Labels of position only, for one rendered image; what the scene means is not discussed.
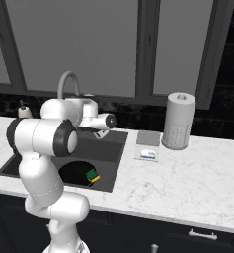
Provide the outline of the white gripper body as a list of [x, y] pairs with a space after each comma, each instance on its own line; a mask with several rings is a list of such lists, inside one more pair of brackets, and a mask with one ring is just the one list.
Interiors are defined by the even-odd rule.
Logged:
[[94, 136], [96, 139], [103, 139], [108, 133], [108, 130], [99, 130], [94, 133]]

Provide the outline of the dark grey sink basin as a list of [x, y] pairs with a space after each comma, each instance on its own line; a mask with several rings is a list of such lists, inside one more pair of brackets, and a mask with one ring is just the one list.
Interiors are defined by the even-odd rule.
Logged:
[[127, 132], [111, 130], [103, 139], [96, 139], [91, 133], [79, 131], [74, 153], [69, 157], [51, 157], [51, 161], [58, 171], [69, 162], [90, 162], [101, 176], [97, 182], [92, 186], [69, 183], [64, 185], [111, 193], [127, 137]]

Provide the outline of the green and yellow sponge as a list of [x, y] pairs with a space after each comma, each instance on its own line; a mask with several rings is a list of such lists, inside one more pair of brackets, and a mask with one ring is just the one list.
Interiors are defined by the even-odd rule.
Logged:
[[99, 175], [96, 169], [91, 169], [86, 173], [86, 178], [90, 183], [94, 183], [98, 181], [101, 178], [101, 176]]

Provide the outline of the black pan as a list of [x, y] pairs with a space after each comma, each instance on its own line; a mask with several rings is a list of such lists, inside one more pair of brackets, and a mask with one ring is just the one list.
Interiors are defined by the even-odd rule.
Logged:
[[96, 169], [94, 165], [87, 161], [73, 161], [63, 165], [58, 173], [64, 183], [82, 186], [92, 186], [86, 178], [86, 173], [91, 169]]

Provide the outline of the grey kitchen scale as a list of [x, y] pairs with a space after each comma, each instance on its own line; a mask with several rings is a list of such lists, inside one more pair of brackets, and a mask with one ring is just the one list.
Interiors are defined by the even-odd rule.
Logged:
[[137, 160], [158, 161], [160, 146], [159, 131], [140, 130], [134, 147], [134, 158]]

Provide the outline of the grey curved tap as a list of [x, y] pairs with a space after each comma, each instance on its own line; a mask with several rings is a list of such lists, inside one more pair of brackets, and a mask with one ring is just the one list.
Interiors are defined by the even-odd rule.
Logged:
[[78, 82], [78, 78], [76, 74], [73, 73], [72, 71], [66, 71], [62, 74], [58, 83], [57, 99], [63, 99], [63, 91], [64, 91], [65, 82], [69, 77], [72, 79], [72, 83], [74, 86], [74, 94], [76, 96], [80, 96], [79, 82]]

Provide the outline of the white paper towel roll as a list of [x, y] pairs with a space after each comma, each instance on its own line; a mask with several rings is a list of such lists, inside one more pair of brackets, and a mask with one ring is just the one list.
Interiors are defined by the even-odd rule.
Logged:
[[189, 137], [195, 113], [195, 97], [176, 92], [168, 96], [162, 144], [171, 150], [183, 150]]

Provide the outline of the white soap dispenser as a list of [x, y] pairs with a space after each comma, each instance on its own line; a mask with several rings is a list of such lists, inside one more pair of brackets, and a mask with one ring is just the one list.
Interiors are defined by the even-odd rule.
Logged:
[[18, 109], [18, 117], [27, 119], [31, 119], [33, 117], [30, 108], [26, 105], [26, 103], [23, 100], [20, 101], [20, 108]]

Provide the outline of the grey framed window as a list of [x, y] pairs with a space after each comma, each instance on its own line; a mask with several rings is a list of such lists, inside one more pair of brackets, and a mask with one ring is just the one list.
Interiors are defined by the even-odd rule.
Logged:
[[210, 107], [234, 0], [0, 0], [0, 93]]

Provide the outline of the dark cupboard door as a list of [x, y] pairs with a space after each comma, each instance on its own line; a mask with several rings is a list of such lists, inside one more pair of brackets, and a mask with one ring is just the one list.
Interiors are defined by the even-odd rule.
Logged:
[[0, 194], [0, 229], [11, 253], [42, 253], [50, 242], [46, 225], [26, 212], [24, 198]]

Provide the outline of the dark drawer front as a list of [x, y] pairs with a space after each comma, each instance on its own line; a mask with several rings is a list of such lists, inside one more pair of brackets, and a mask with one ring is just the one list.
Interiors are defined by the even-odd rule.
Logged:
[[[189, 236], [189, 231], [218, 236], [217, 240]], [[128, 253], [234, 253], [234, 233], [149, 219], [143, 234], [129, 238]]]

